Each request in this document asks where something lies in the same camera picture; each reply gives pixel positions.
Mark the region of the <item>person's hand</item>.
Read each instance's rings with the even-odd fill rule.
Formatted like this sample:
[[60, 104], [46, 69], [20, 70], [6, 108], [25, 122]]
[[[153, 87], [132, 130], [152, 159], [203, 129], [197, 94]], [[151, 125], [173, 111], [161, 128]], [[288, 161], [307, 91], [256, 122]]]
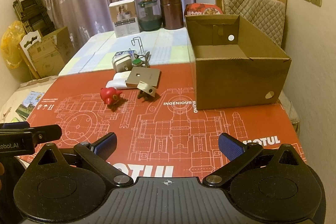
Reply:
[[0, 190], [3, 188], [3, 179], [2, 176], [5, 174], [5, 167], [4, 165], [0, 162]]

